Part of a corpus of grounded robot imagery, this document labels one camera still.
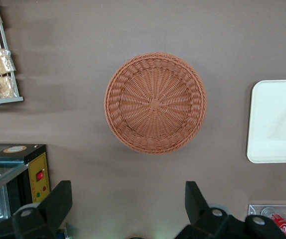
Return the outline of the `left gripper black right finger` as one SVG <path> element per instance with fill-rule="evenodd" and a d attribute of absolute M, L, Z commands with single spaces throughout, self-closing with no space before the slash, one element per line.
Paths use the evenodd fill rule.
<path fill-rule="evenodd" d="M 190 224 L 177 239 L 286 239 L 267 217 L 253 215 L 240 221 L 223 209 L 210 207 L 194 181 L 185 183 L 185 210 Z"/>

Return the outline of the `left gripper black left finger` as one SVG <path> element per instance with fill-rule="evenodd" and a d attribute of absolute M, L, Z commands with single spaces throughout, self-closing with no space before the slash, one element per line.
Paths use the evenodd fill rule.
<path fill-rule="evenodd" d="M 71 181 L 61 181 L 37 206 L 24 206 L 0 222 L 0 239 L 55 239 L 72 208 Z"/>

